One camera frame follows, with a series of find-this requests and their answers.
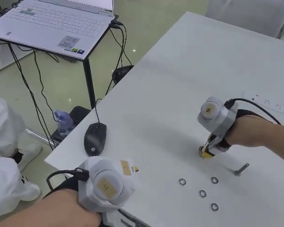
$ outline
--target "white chair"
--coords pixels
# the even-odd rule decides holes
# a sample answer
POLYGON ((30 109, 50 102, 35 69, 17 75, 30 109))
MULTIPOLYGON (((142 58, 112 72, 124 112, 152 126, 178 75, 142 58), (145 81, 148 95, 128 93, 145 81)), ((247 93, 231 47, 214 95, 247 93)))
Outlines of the white chair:
POLYGON ((284 0, 209 0, 205 16, 279 37, 284 24, 284 0))

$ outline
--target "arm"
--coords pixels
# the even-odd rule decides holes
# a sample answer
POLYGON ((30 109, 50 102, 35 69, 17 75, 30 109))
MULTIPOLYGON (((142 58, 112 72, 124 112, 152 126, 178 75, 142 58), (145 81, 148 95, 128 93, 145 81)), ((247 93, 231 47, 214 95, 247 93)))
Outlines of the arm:
POLYGON ((284 160, 284 126, 256 117, 243 116, 236 120, 226 141, 245 147, 264 146, 284 160))
POLYGON ((98 227, 101 217, 78 204, 78 192, 63 189, 0 223, 0 227, 98 227))

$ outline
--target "hand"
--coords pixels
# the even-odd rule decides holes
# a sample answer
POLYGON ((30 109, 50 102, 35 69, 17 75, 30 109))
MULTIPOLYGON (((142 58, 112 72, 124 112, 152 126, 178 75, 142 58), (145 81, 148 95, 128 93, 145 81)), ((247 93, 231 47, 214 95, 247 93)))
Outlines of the hand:
POLYGON ((269 132, 271 125, 273 124, 266 119, 246 115, 235 121, 225 139, 230 145, 260 147, 264 145, 265 135, 269 132))

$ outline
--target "white protective suit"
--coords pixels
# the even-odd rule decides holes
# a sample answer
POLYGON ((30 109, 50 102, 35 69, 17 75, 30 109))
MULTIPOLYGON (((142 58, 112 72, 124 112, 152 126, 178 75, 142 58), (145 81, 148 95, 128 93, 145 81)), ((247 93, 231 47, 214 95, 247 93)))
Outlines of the white protective suit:
POLYGON ((21 176, 13 159, 0 157, 0 215, 13 211, 27 196, 28 189, 21 176))
POLYGON ((0 156, 10 157, 13 154, 24 129, 25 124, 22 117, 15 113, 4 99, 0 98, 0 156))

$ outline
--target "power strip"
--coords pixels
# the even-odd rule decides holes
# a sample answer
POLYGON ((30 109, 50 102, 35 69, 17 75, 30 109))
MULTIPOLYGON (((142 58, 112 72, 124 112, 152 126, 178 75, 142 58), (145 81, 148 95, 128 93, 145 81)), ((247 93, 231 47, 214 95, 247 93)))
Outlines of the power strip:
POLYGON ((261 94, 251 93, 251 92, 244 92, 243 97, 245 99, 248 99, 250 101, 253 101, 263 107, 269 108, 271 110, 277 111, 279 113, 284 114, 284 104, 281 102, 277 102, 275 100, 272 100, 266 96, 263 96, 261 94))

